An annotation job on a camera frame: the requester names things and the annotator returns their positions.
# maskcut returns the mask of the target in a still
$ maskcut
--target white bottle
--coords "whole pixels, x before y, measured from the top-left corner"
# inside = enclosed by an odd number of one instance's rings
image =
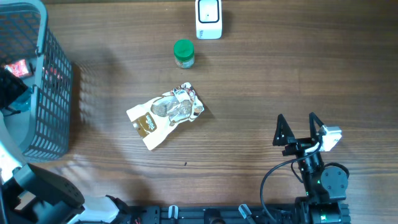
[[[221,0],[196,0],[195,10],[198,39],[219,39],[223,32]]]

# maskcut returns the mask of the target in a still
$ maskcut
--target green lid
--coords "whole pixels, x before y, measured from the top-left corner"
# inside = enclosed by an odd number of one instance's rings
[[[179,40],[174,45],[174,55],[180,61],[190,60],[195,54],[191,40]]]

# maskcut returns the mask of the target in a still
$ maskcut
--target gray basket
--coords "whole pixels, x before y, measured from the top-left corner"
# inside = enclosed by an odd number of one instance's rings
[[[0,66],[28,59],[34,76],[30,111],[4,119],[29,162],[50,161],[68,151],[72,65],[47,28],[39,0],[0,1]]]

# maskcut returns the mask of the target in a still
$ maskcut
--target green-lidded jar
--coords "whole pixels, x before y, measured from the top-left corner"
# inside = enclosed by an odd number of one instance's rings
[[[195,51],[191,40],[179,40],[174,45],[175,63],[180,68],[190,68],[195,63]]]

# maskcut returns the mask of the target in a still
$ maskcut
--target red package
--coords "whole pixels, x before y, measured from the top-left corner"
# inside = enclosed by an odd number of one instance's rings
[[[26,63],[25,59],[6,65],[5,69],[9,70],[13,75],[18,78],[26,78],[32,76],[32,72],[30,71],[29,65]]]

